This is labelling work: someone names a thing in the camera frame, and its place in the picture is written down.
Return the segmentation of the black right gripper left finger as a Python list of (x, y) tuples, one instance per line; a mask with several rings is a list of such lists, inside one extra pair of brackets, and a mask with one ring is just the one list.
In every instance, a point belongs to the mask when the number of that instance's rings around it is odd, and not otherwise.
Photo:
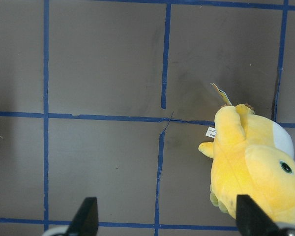
[(86, 197), (68, 229), (67, 236), (96, 236), (99, 228), (98, 204), (96, 197)]

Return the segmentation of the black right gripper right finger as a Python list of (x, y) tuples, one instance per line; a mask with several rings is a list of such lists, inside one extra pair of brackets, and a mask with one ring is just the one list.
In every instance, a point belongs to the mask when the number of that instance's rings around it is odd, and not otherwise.
[(278, 235), (278, 226), (249, 195), (237, 195), (236, 226), (242, 236)]

